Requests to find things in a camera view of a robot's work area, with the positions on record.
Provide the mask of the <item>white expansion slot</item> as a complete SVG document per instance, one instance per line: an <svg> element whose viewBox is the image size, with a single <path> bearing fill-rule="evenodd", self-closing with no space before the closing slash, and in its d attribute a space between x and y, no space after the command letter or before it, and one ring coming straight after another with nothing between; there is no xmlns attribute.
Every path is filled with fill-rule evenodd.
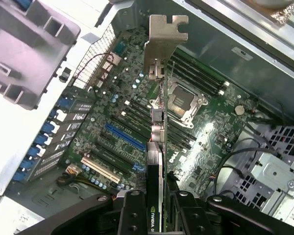
<svg viewBox="0 0 294 235"><path fill-rule="evenodd" d="M113 181L116 184L118 184L121 180L121 176L112 172L111 170L107 169L106 167L101 166L100 164L94 162L93 160L91 160L89 158L83 157L81 159L81 163L83 163L84 165L88 166L92 170L98 172L99 174L106 177L110 181Z"/></svg>

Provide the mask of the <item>blue expansion slot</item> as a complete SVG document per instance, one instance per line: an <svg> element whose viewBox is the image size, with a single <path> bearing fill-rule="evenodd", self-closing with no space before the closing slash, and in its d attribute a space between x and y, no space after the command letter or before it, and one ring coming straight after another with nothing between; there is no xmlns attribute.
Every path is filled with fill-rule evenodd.
<svg viewBox="0 0 294 235"><path fill-rule="evenodd" d="M146 146L142 144L138 140L132 138L130 135L126 134L122 130L118 129L117 127L111 125L110 123L105 124L105 128L112 132L114 135L118 136L122 140L128 142L129 144L133 145L134 147L138 148L139 150L145 151Z"/></svg>

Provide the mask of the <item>green motherboard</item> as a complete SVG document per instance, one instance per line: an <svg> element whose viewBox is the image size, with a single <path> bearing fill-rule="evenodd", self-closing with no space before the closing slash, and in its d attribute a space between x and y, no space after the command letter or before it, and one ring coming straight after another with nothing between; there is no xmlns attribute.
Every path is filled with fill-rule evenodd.
<svg viewBox="0 0 294 235"><path fill-rule="evenodd" d="M108 183L117 191L133 188L136 173L145 167L145 151L139 150L105 128L117 127L146 145L151 137L150 100L158 95L158 86L143 74L143 47L147 32L140 27L122 32L110 50L114 63L103 76L103 86L93 94L93 107L83 121L75 139L60 160L72 172L81 168L81 175ZM245 91L229 83L217 72L181 49L171 56L168 83L178 82L208 101L197 111L189 129L168 117L168 171L178 179L180 188L203 194L215 178L223 157L232 151L257 102ZM245 113L234 109L243 105ZM118 184L81 163L89 158L121 176Z"/></svg>

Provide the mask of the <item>gray power supply unit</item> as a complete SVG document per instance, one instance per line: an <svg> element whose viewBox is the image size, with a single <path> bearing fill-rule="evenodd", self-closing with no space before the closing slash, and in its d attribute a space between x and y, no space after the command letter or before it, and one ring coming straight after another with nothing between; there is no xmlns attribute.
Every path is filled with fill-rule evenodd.
<svg viewBox="0 0 294 235"><path fill-rule="evenodd" d="M118 191L108 183L97 179L66 172L50 172L32 182L13 181L5 195L43 218L50 217L64 209L100 193L111 196Z"/></svg>

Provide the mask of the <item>perforated metal disk bay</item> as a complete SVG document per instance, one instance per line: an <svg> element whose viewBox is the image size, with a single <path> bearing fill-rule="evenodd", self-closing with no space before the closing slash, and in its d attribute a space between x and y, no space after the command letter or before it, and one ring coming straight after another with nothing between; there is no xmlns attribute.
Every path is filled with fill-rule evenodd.
<svg viewBox="0 0 294 235"><path fill-rule="evenodd" d="M237 200L294 226L294 126L262 128L263 136L279 153L258 153L237 182Z"/></svg>

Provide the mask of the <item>metal CPU socket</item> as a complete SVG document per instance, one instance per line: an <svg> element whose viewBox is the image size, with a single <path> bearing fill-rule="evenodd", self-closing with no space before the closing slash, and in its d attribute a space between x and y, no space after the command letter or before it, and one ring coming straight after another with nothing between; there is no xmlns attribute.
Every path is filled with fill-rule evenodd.
<svg viewBox="0 0 294 235"><path fill-rule="evenodd" d="M172 82L167 91L165 84L159 82L158 96L151 99L152 132L164 128L164 114L182 127L194 128L193 119L201 106L208 101L201 93L197 94L178 82Z"/></svg>

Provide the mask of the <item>open dark gray PC case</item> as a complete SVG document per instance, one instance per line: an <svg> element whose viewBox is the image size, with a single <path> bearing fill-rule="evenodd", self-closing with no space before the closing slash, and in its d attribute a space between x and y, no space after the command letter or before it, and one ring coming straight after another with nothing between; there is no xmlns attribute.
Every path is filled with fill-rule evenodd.
<svg viewBox="0 0 294 235"><path fill-rule="evenodd" d="M204 193L177 182L179 189L202 201L224 195L240 203L237 182L257 154L279 156L261 129L294 126L294 0L40 1L77 24L80 34L36 108L26 110L0 94L0 235L17 235L46 219L5 195L11 182L32 182L56 171L81 173L59 163L93 107L96 88L103 86L98 71L109 72L105 64L114 63L110 50L122 32L142 27L149 40L150 15L165 15L169 23L173 15L188 16L178 26L188 40L175 51L183 50L258 104ZM142 72L148 77L144 65ZM184 235L168 222L167 174L164 228L156 235Z"/></svg>

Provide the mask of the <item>gray printed parts rack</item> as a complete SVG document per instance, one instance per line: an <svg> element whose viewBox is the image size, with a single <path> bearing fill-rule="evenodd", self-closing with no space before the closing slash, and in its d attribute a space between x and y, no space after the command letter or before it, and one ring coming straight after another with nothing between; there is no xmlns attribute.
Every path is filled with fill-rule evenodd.
<svg viewBox="0 0 294 235"><path fill-rule="evenodd" d="M23 9L0 0L0 94L26 110L36 108L57 76L80 27L40 0Z"/></svg>

